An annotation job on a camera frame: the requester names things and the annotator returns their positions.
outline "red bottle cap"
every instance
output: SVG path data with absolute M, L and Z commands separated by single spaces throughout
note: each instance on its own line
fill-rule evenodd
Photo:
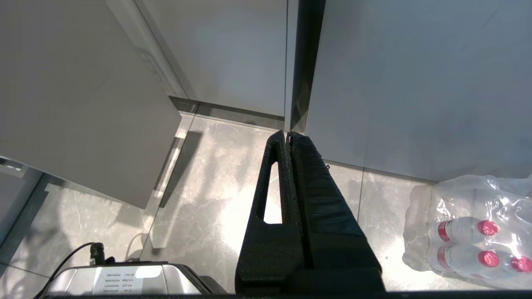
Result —
M 532 272 L 532 261 L 526 256 L 522 256 L 520 259 L 512 258 L 510 264 L 512 265 L 512 268 L 519 272 Z
M 493 251 L 482 251 L 478 254 L 478 261 L 482 265 L 490 268 L 498 266 L 499 263 L 498 256 Z
M 492 236 L 498 232 L 497 224 L 489 220 L 479 222 L 477 228 L 481 234 L 486 236 Z

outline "water bottle pack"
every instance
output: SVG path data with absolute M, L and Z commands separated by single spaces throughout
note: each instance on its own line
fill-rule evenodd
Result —
M 532 287 L 532 176 L 462 176 L 430 192 L 427 261 L 435 271 Z

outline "bottle label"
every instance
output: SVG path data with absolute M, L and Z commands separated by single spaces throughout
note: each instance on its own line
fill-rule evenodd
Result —
M 444 242 L 449 242 L 451 240 L 451 238 L 449 238 L 449 235 L 447 234 L 447 231 L 451 228 L 451 222 L 453 222 L 453 220 L 443 221 L 438 225 L 439 237 Z
M 450 258 L 450 252 L 451 247 L 442 246 L 438 249 L 438 262 L 447 271 L 453 271 L 449 263 L 447 263 Z

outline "black cable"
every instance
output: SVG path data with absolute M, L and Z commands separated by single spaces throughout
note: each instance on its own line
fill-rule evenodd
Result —
M 39 299 L 39 297 L 42 296 L 42 294 L 44 293 L 44 291 L 46 291 L 46 289 L 48 288 L 48 286 L 50 285 L 50 283 L 52 282 L 52 280 L 54 280 L 55 278 L 55 275 L 59 272 L 59 270 L 61 270 L 61 268 L 63 267 L 63 265 L 65 265 L 65 263 L 76 253 L 78 252 L 80 249 L 82 249 L 83 247 L 87 247 L 89 245 L 93 245 L 95 244 L 94 242 L 89 242 L 89 243 L 85 243 L 81 246 L 79 246 L 78 248 L 74 249 L 74 251 L 72 251 L 62 262 L 61 264 L 59 264 L 59 267 L 57 267 L 57 269 L 55 269 L 54 273 L 52 274 L 52 276 L 50 276 L 50 278 L 48 279 L 48 281 L 46 282 L 46 284 L 44 285 L 43 289 L 41 289 L 39 291 L 39 293 L 37 293 L 37 295 L 35 295 L 34 299 Z

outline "marble floor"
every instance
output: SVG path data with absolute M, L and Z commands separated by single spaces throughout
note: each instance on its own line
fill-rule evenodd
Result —
M 106 255 L 117 261 L 186 264 L 225 291 L 235 291 L 264 144 L 279 122 L 239 121 L 231 112 L 195 104 L 176 108 L 183 120 L 146 209 L 51 176 L 41 178 L 0 248 L 0 297 L 34 296 L 61 260 L 86 242 L 102 242 Z M 405 264 L 411 197 L 429 183 L 326 163 L 382 265 L 387 290 L 483 288 Z M 275 172 L 270 186 L 265 221 L 279 223 Z M 87 265 L 88 257 L 83 249 L 64 268 Z

